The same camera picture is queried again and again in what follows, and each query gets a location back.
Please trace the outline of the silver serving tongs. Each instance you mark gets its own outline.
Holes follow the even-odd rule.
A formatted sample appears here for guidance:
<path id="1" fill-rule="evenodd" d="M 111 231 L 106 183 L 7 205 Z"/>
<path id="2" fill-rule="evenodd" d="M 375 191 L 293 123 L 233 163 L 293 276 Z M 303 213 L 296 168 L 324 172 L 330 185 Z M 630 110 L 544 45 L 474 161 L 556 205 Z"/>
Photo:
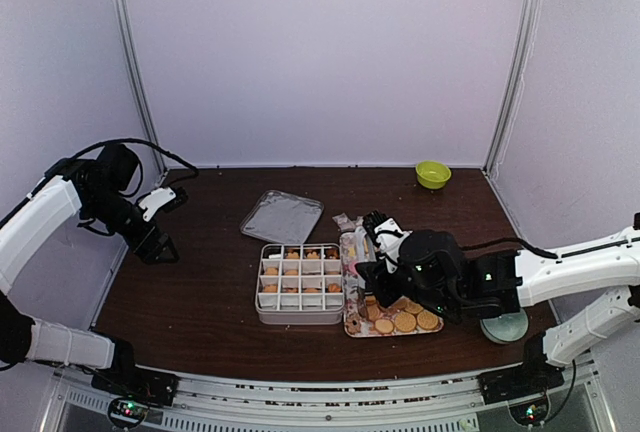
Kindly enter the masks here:
<path id="1" fill-rule="evenodd" d="M 363 226 L 357 226 L 347 241 L 347 279 L 349 300 L 364 319 L 370 318 L 371 285 L 368 264 L 374 259 L 370 239 Z"/>

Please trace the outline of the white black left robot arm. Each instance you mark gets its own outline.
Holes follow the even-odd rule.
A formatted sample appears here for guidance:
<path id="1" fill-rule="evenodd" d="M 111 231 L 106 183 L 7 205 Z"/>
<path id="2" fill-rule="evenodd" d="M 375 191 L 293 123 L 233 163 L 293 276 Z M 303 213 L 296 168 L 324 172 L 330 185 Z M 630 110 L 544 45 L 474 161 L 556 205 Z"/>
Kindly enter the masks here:
<path id="1" fill-rule="evenodd" d="M 18 136 L 1 138 L 1 213 L 39 180 L 60 157 L 60 147 Z M 76 227 L 70 219 L 31 258 L 8 294 L 24 313 L 84 329 L 128 249 L 120 238 L 105 238 Z"/>

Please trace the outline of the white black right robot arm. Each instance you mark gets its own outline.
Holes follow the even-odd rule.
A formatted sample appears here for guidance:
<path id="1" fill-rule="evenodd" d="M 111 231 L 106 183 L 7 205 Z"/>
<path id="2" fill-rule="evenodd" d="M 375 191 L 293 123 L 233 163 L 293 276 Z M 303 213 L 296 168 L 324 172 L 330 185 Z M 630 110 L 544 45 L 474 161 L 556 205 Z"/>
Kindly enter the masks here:
<path id="1" fill-rule="evenodd" d="M 405 297 L 451 323 L 497 318 L 540 302 L 594 289 L 603 295 L 553 328 L 531 337 L 521 364 L 479 375 L 485 403 L 512 400 L 563 384 L 582 352 L 639 319 L 639 227 L 546 251 L 522 241 L 519 251 L 466 257 L 445 231 L 404 231 L 374 211 L 361 226 L 375 260 L 356 266 L 366 291 L 389 307 Z"/>

